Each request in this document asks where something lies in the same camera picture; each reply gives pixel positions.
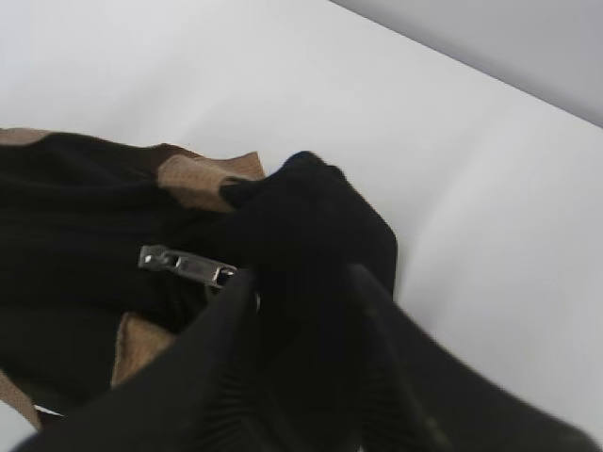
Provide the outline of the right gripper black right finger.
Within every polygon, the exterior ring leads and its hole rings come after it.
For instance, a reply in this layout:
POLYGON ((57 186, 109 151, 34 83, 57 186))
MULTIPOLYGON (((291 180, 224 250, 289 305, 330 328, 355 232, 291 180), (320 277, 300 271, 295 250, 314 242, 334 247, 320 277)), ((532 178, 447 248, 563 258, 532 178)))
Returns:
POLYGON ((596 451, 582 430, 506 392, 418 327, 363 266, 348 268, 362 315, 366 451, 596 451))

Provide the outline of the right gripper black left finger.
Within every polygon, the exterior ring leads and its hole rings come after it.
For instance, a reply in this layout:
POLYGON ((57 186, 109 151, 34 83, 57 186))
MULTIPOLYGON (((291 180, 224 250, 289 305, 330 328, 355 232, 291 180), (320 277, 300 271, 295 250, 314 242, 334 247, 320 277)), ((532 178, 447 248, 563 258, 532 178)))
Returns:
POLYGON ((21 451, 254 451, 254 277, 239 270, 154 361, 21 451))

